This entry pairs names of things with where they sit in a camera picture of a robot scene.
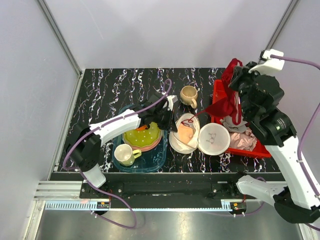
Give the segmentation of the red bra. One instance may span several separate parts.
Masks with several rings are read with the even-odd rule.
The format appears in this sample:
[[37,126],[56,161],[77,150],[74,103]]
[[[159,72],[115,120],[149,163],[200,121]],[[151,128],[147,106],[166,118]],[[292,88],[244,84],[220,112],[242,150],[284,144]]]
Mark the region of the red bra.
[[241,105],[238,102],[239,97],[236,96],[236,92],[234,90],[229,88],[229,84],[231,83],[231,80],[233,78],[235,67],[242,66],[243,63],[240,60],[238,60],[237,58],[233,58],[221,75],[221,82],[226,96],[211,104],[203,111],[198,112],[190,119],[183,120],[181,123],[184,126],[188,127],[189,124],[193,123],[193,118],[202,113],[207,113],[210,116],[216,118],[224,118],[230,116],[232,123],[236,126],[239,125],[242,121]]

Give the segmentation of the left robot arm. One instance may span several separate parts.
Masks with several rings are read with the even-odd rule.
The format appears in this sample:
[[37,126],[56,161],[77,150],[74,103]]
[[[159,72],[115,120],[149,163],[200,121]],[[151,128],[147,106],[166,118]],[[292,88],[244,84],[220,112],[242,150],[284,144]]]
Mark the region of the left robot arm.
[[71,159],[91,183],[90,192],[97,198],[108,193],[106,177],[98,158],[103,145],[123,133],[156,123],[160,130],[177,131],[174,121],[176,95],[155,93],[147,100],[133,104],[121,114],[91,125],[79,124],[66,147],[66,159]]

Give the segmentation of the peach bra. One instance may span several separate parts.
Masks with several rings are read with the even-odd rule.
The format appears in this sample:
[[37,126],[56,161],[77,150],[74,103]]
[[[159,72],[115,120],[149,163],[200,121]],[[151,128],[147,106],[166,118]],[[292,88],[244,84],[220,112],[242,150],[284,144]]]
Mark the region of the peach bra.
[[194,137],[195,129],[193,127],[190,127],[187,124],[181,123],[178,127],[178,138],[179,140],[184,143],[188,144]]

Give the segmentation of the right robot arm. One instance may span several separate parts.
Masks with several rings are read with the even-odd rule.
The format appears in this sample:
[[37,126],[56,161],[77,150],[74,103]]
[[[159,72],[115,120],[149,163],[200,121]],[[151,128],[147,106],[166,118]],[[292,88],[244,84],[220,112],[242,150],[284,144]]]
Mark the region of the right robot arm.
[[246,173],[227,185],[228,195],[249,195],[271,206],[291,224],[312,224],[320,218],[319,185],[312,187],[312,173],[303,155],[290,118],[277,106],[285,95],[274,76],[248,66],[236,66],[229,88],[238,93],[241,114],[254,136],[265,146],[279,167],[286,184],[267,183]]

